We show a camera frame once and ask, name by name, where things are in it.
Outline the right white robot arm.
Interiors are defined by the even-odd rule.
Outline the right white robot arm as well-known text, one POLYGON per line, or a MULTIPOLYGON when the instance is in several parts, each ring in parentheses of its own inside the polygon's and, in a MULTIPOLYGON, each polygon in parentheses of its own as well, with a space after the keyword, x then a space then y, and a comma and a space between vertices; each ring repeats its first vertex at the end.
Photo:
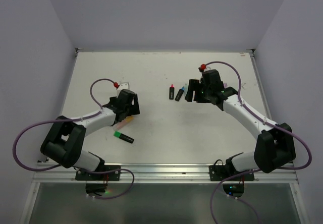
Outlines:
POLYGON ((255 149, 229 157, 224 165, 231 180, 238 179, 244 171, 260 169, 270 173, 296 158, 291 127, 277 124, 254 110, 233 87, 225 87, 217 70, 202 72, 199 80, 189 80, 187 102, 211 103, 241 123, 255 138, 255 149))

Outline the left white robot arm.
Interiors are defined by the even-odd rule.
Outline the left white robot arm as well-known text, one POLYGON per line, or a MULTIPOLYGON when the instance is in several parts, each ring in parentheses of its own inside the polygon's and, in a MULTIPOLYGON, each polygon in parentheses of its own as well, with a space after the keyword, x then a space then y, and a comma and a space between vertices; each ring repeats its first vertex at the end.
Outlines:
POLYGON ((104 161, 99 156, 83 150, 85 137, 105 127, 112 127, 126 117, 140 114, 138 95, 123 89, 111 97, 98 115, 85 115, 80 121, 65 116, 58 117, 43 141, 40 152, 65 168, 87 170, 94 180, 104 176, 104 161))

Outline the blue capped black highlighter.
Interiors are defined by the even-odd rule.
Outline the blue capped black highlighter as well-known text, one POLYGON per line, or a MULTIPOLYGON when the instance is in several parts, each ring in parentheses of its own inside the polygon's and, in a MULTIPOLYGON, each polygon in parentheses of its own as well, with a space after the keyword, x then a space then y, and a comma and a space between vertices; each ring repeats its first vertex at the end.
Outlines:
POLYGON ((185 92, 185 89, 184 89, 184 86, 183 86, 178 90, 178 92, 176 94, 176 97, 175 97, 175 101, 180 101, 180 99, 183 96, 184 92, 185 92))

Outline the mint green pastel highlighter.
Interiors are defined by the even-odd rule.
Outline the mint green pastel highlighter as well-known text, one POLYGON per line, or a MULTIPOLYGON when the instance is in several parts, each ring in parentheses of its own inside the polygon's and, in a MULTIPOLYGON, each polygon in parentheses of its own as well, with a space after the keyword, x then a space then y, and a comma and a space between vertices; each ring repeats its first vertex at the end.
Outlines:
POLYGON ((188 90, 188 84, 186 83, 186 84, 184 85, 184 93, 187 93, 187 90, 188 90))

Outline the pink capped black highlighter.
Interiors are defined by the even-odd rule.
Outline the pink capped black highlighter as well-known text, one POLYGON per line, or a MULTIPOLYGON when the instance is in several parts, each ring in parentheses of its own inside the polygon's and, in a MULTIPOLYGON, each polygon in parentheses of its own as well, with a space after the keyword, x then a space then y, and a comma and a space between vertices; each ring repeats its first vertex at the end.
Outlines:
POLYGON ((171 84, 171 86, 169 87, 169 100, 173 100, 174 99, 174 92, 175 92, 174 85, 171 84))

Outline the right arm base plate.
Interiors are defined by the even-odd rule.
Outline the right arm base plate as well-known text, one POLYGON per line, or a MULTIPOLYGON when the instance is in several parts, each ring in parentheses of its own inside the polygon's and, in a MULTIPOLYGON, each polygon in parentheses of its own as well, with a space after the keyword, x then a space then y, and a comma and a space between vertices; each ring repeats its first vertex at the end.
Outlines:
MULTIPOLYGON (((238 156, 237 154, 234 156, 229 157, 225 162, 221 159, 215 161, 214 164, 209 165, 209 177, 211 181, 222 181, 228 177, 235 176, 239 174, 236 171, 232 164, 233 157, 238 156)), ((253 173, 248 173, 243 176, 234 177, 231 181, 254 181, 255 177, 253 173)))

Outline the green capped black highlighter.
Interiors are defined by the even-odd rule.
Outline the green capped black highlighter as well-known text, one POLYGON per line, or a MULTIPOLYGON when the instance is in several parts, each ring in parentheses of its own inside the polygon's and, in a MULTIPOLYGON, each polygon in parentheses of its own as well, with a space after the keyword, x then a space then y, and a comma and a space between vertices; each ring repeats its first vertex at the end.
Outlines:
POLYGON ((134 139, 118 131, 114 132, 114 136, 128 143, 133 144, 134 139))

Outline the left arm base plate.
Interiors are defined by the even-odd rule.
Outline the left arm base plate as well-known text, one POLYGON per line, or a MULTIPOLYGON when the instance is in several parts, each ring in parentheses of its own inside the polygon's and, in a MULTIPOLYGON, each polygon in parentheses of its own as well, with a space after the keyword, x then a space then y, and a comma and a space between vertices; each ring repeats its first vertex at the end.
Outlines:
POLYGON ((85 170, 77 171, 76 181, 119 181, 121 175, 121 166, 117 164, 105 164, 101 159, 98 167, 94 172, 87 172, 85 170))

